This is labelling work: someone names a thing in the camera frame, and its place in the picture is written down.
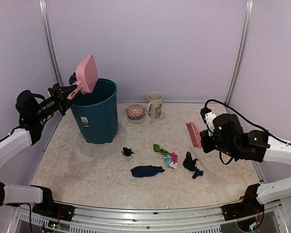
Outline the pink hand brush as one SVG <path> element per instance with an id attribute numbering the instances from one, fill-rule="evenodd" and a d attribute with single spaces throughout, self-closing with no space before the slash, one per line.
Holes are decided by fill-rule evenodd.
<path id="1" fill-rule="evenodd" d="M 193 147 L 202 148 L 199 128 L 193 123 L 186 123 Z"/>

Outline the pink dustpan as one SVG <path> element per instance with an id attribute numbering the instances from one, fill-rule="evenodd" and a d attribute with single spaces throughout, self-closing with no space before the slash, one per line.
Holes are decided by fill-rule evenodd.
<path id="1" fill-rule="evenodd" d="M 79 92 L 91 94 L 98 81 L 98 71 L 94 55 L 88 54 L 77 66 L 73 75 L 69 78 L 70 85 L 77 87 L 71 91 L 67 99 L 72 100 Z"/>

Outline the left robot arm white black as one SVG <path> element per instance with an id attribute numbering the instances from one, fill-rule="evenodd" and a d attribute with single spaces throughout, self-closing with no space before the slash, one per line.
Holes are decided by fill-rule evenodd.
<path id="1" fill-rule="evenodd" d="M 19 125 L 0 140 L 0 169 L 21 151 L 36 144 L 42 131 L 54 113 L 65 115 L 72 105 L 72 99 L 78 93 L 78 85 L 59 86 L 58 83 L 48 89 L 49 98 L 24 90 L 16 99 L 19 113 Z M 4 184 L 0 181 L 0 207 L 3 205 L 19 206 L 33 204 L 35 212 L 45 212 L 53 216 L 59 211 L 49 188 Z"/>

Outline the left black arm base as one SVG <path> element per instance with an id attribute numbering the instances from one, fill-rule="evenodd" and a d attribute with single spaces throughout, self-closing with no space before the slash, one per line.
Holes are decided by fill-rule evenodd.
<path id="1" fill-rule="evenodd" d="M 43 193 L 42 202 L 34 204 L 32 208 L 35 214 L 71 222 L 75 210 L 74 206 L 55 202 L 52 191 L 49 188 L 37 185 L 32 186 L 40 188 Z"/>

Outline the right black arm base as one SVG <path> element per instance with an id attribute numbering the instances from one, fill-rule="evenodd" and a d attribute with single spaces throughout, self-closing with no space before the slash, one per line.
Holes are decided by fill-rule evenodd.
<path id="1" fill-rule="evenodd" d="M 264 204 L 257 200 L 259 183 L 247 187 L 241 202 L 223 205 L 222 211 L 225 221 L 252 216 L 264 212 Z"/>

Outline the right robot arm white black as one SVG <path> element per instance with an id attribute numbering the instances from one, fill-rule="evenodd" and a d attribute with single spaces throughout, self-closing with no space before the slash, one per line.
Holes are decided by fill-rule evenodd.
<path id="1" fill-rule="evenodd" d="M 205 104 L 200 114 L 207 127 L 200 132 L 204 153 L 217 150 L 219 155 L 225 154 L 231 161 L 276 162 L 291 166 L 291 142 L 246 118 L 244 120 L 256 129 L 244 132 L 239 121 L 243 116 L 236 110 L 217 116 Z M 267 204 L 287 197 L 291 197 L 291 177 L 272 183 L 253 184 L 247 187 L 238 210 L 247 216 L 257 208 L 258 203 Z"/>

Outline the black scrap right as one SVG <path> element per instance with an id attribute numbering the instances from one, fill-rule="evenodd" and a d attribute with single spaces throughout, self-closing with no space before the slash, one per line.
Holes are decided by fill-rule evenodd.
<path id="1" fill-rule="evenodd" d="M 198 161 L 197 158 L 192 158 L 192 154 L 188 151 L 186 152 L 186 157 L 183 161 L 183 166 L 192 172 L 197 171 L 196 162 Z"/>

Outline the dark blue scrap right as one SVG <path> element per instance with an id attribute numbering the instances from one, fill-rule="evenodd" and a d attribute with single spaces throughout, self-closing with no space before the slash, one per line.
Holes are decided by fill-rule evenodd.
<path id="1" fill-rule="evenodd" d="M 204 171 L 198 169 L 194 172 L 194 174 L 192 175 L 192 178 L 196 179 L 197 177 L 203 176 L 203 175 L 204 175 Z"/>

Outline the green scrap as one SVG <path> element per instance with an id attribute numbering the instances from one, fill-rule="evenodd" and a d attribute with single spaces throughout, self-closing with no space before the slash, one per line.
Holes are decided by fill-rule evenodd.
<path id="1" fill-rule="evenodd" d="M 159 144 L 153 144 L 153 150 L 157 153 L 160 153 L 163 156 L 167 156 L 170 154 L 167 150 L 161 148 Z"/>

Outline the beige ceramic mug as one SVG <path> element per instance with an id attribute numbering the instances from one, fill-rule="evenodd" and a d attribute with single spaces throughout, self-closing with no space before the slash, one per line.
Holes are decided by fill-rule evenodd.
<path id="1" fill-rule="evenodd" d="M 149 92 L 146 95 L 147 103 L 145 110 L 151 119 L 158 119 L 162 112 L 163 94 L 160 92 Z"/>

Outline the large dark blue scrap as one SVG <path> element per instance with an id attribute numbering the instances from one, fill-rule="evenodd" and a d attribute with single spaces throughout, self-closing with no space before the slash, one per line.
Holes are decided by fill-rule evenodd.
<path id="1" fill-rule="evenodd" d="M 163 169 L 161 166 L 149 165 L 149 166 L 137 166 L 132 168 L 130 171 L 133 177 L 143 178 L 156 176 L 159 173 L 165 172 L 165 169 Z"/>

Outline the patterned small bowl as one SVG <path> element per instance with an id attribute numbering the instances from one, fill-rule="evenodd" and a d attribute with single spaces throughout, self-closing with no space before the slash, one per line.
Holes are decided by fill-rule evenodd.
<path id="1" fill-rule="evenodd" d="M 145 115 L 146 109 L 141 104 L 131 104 L 125 109 L 125 113 L 129 119 L 139 120 Z"/>

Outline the left aluminium corner post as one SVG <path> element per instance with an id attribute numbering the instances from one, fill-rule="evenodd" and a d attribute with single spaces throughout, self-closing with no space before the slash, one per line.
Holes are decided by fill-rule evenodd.
<path id="1" fill-rule="evenodd" d="M 41 14 L 42 26 L 44 30 L 45 39 L 46 39 L 48 54 L 49 54 L 52 68 L 53 68 L 53 72 L 54 72 L 56 81 L 59 83 L 60 86 L 63 86 L 64 82 L 60 73 L 58 60 L 57 60 L 56 52 L 55 52 L 55 47 L 54 47 L 54 43 L 52 39 L 47 1 L 39 0 L 38 3 L 39 3 L 39 9 L 40 9 L 40 14 Z"/>

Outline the aluminium corner post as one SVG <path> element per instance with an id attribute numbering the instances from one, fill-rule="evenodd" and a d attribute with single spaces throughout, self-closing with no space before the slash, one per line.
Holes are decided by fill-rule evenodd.
<path id="1" fill-rule="evenodd" d="M 45 39 L 46 39 L 48 54 L 49 54 L 52 68 L 53 68 L 53 72 L 54 72 L 56 81 L 59 83 L 60 86 L 63 86 L 64 82 L 60 73 L 58 60 L 57 60 L 56 52 L 55 52 L 55 47 L 54 47 L 54 43 L 52 39 L 47 1 L 39 0 L 38 3 L 39 3 L 39 9 L 40 9 L 40 14 L 41 14 L 42 26 L 44 30 Z"/>
<path id="2" fill-rule="evenodd" d="M 233 94 L 236 89 L 237 81 L 239 78 L 244 54 L 245 54 L 245 49 L 246 49 L 246 44 L 247 44 L 247 39 L 249 35 L 249 30 L 250 30 L 250 24 L 251 24 L 251 18 L 252 18 L 252 13 L 253 13 L 253 5 L 254 1 L 253 0 L 247 0 L 246 1 L 246 8 L 245 8 L 245 14 L 244 14 L 244 21 L 242 25 L 242 33 L 241 33 L 241 38 L 240 38 L 240 44 L 237 52 L 237 57 L 236 57 L 236 62 L 235 66 L 232 72 L 232 79 L 228 88 L 225 104 L 230 105 Z"/>

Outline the right aluminium corner post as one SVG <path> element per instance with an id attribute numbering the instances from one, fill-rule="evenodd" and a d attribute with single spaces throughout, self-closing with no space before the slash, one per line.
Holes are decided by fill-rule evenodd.
<path id="1" fill-rule="evenodd" d="M 232 72 L 232 79 L 228 88 L 225 104 L 230 105 L 233 94 L 236 89 L 237 81 L 239 78 L 244 54 L 245 54 L 245 49 L 246 49 L 246 44 L 247 44 L 247 39 L 249 35 L 249 30 L 250 30 L 250 24 L 251 24 L 251 18 L 252 18 L 252 13 L 253 13 L 253 5 L 254 1 L 253 0 L 247 0 L 246 1 L 246 8 L 245 8 L 245 14 L 244 14 L 244 21 L 242 25 L 242 33 L 241 33 L 241 38 L 240 38 L 240 44 L 237 52 L 237 57 L 236 57 L 236 62 L 235 66 Z"/>

